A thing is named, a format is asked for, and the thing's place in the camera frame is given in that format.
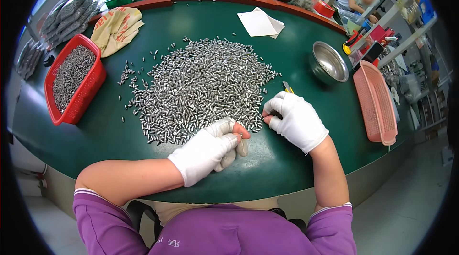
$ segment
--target purple sleeve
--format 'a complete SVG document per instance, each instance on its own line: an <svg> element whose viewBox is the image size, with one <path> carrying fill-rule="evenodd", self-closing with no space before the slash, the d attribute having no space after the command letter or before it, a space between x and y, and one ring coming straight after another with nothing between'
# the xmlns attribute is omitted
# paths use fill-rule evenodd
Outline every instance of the purple sleeve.
<svg viewBox="0 0 459 255"><path fill-rule="evenodd" d="M322 255L356 255L351 230L352 205L327 207L314 213L309 219L306 236Z"/></svg>
<svg viewBox="0 0 459 255"><path fill-rule="evenodd" d="M77 189L73 196L73 212L89 255L144 255L149 249L140 234L132 228L131 219L91 189Z"/></svg>

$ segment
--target red plastic basket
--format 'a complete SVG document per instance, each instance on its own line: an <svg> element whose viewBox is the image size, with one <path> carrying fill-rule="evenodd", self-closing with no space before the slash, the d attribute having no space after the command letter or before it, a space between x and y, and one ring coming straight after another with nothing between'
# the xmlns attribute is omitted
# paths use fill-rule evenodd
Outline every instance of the red plastic basket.
<svg viewBox="0 0 459 255"><path fill-rule="evenodd" d="M72 49L75 49L78 45L88 47L94 53L95 63L81 82L64 113L61 114L54 103L53 82L59 66L72 52ZM64 49L62 49L57 58L54 60L53 65L51 65L51 68L44 79L44 96L46 98L46 104L48 105L49 115L55 126L60 125L62 122L72 125L77 124L100 86L105 81L107 73L102 65L102 62L100 62L100 54L100 49L96 44L94 44L94 42L89 40L83 34L77 34L68 41L67 45L65 45Z"/></svg>
<svg viewBox="0 0 459 255"><path fill-rule="evenodd" d="M362 60L353 78L368 139L393 145L398 133L397 122L384 77L378 68Z"/></svg>

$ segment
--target red box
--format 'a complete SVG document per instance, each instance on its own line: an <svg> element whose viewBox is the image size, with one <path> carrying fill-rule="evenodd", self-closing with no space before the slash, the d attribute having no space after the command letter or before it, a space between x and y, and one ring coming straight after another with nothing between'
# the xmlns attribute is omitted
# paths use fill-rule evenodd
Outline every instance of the red box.
<svg viewBox="0 0 459 255"><path fill-rule="evenodd" d="M75 49L78 45L88 47L95 55L95 62L73 95L64 113L61 114L54 103L53 82L59 66L72 52L72 49ZM55 126L60 125L62 122L72 125L77 124L100 86L102 86L107 73L100 61L100 55L100 49L96 44L94 44L94 42L89 40L83 34L77 34L68 41L67 45L65 45L64 49L62 49L57 58L54 60L53 65L51 65L51 68L44 79L44 96L46 98L49 115Z"/></svg>
<svg viewBox="0 0 459 255"><path fill-rule="evenodd" d="M333 13L335 13L335 10L331 8L328 4L326 4L324 1L318 1L313 8L317 11L317 13L327 17L331 18L333 16Z"/></svg>

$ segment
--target hand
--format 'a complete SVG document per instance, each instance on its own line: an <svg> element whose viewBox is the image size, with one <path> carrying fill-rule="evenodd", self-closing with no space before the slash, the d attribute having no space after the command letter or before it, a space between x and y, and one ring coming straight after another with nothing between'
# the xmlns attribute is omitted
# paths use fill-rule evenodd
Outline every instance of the hand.
<svg viewBox="0 0 459 255"><path fill-rule="evenodd" d="M373 23L373 24L378 23L378 18L376 18L376 16L374 16L374 15L368 16L368 20L370 20L370 22Z"/></svg>
<svg viewBox="0 0 459 255"><path fill-rule="evenodd" d="M176 149L168 159L181 172L185 187L190 187L220 164L222 158L238 145L241 134L242 138L250 138L249 132L233 119L217 120Z"/></svg>
<svg viewBox="0 0 459 255"><path fill-rule="evenodd" d="M269 115L273 110L282 115ZM300 148L305 154L317 147L328 135L313 106L303 98L285 91L264 104L262 116L271 129Z"/></svg>

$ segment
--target yellow utility knife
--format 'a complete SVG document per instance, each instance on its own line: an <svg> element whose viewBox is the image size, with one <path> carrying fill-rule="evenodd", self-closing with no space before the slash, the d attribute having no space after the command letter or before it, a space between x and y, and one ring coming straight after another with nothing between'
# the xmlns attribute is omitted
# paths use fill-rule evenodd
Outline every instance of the yellow utility knife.
<svg viewBox="0 0 459 255"><path fill-rule="evenodd" d="M282 81L282 82L284 83L284 87L285 87L285 91L286 92L294 93L293 89L288 85L288 83L286 81Z"/></svg>

